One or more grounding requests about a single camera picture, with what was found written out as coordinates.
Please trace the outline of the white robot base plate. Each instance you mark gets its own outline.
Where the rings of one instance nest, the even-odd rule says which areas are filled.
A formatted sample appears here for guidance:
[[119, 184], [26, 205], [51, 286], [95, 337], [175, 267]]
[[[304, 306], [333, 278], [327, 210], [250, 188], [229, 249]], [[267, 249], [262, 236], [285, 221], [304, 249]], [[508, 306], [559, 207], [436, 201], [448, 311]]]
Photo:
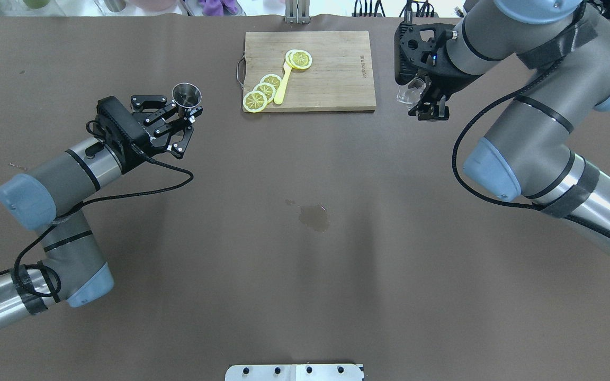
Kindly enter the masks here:
[[225, 380], [365, 380], [358, 364], [267, 364], [228, 367]]

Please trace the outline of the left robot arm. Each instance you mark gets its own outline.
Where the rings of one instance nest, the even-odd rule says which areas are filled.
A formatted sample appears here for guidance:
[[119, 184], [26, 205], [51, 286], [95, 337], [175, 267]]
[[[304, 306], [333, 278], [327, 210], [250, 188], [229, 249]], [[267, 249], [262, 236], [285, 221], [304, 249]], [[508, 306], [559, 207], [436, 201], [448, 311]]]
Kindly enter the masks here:
[[202, 96], [174, 90], [166, 96], [131, 96], [131, 109], [113, 96], [97, 102], [86, 123], [89, 138], [0, 186], [0, 202], [25, 229], [37, 233], [44, 259], [0, 272], [0, 330], [43, 313], [58, 302], [73, 308], [109, 293], [114, 280], [83, 208], [99, 192], [165, 152], [182, 159], [201, 115]]

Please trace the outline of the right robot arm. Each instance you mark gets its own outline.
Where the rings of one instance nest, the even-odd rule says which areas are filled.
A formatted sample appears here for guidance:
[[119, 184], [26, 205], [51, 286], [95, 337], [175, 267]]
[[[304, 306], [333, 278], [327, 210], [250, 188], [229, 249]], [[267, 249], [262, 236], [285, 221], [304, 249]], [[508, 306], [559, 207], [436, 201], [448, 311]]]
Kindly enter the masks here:
[[610, 111], [610, 21], [586, 1], [477, 1], [456, 25], [417, 25], [406, 14], [394, 35], [395, 80], [424, 82], [409, 115], [446, 121], [447, 101], [515, 55], [535, 75], [493, 101], [508, 106], [462, 169], [460, 133], [451, 167], [491, 193], [485, 202], [536, 210], [585, 229], [610, 255], [610, 176], [566, 145], [591, 111]]

